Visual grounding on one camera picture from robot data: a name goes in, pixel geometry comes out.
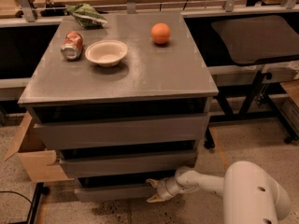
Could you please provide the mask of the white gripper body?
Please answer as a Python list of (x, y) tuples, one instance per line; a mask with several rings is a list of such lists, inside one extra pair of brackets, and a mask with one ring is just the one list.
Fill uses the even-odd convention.
[(168, 201), (186, 190), (174, 177), (159, 180), (156, 189), (160, 201)]

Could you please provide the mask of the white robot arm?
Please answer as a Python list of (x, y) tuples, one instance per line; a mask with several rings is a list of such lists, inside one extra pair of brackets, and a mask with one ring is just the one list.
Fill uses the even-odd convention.
[(263, 168), (249, 161), (233, 163), (223, 177), (200, 174), (183, 166), (171, 177), (148, 182), (156, 189), (148, 198), (150, 203), (197, 190), (221, 197), (224, 224), (278, 224), (291, 212), (287, 191)]

